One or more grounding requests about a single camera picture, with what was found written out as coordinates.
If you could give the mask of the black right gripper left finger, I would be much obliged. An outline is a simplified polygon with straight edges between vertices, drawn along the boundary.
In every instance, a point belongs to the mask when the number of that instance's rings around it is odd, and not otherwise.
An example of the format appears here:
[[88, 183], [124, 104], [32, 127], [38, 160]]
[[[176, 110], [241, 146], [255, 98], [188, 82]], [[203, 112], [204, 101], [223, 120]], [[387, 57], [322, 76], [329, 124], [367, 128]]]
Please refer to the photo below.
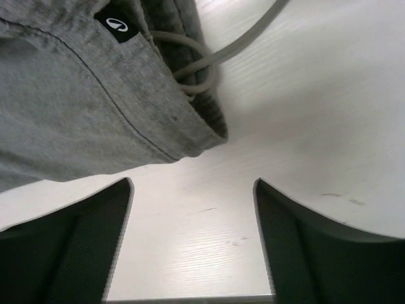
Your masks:
[[1, 231], [1, 303], [102, 303], [133, 191], [124, 178]]

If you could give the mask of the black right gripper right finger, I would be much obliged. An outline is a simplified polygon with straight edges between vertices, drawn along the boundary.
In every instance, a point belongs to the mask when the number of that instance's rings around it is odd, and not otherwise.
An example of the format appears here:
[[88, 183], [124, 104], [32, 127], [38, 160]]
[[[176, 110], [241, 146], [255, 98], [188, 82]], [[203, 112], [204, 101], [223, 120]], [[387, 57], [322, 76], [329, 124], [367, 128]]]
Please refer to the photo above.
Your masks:
[[404, 240], [300, 205], [264, 180], [255, 211], [277, 303], [403, 303]]

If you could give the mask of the grey drawstring shorts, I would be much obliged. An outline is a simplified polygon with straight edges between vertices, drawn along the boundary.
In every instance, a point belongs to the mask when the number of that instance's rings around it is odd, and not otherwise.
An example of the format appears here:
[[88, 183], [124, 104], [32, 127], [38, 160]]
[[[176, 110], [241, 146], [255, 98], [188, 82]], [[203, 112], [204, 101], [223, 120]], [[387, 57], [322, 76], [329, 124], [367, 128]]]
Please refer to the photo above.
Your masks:
[[174, 163], [227, 141], [194, 1], [2, 1], [1, 191]]

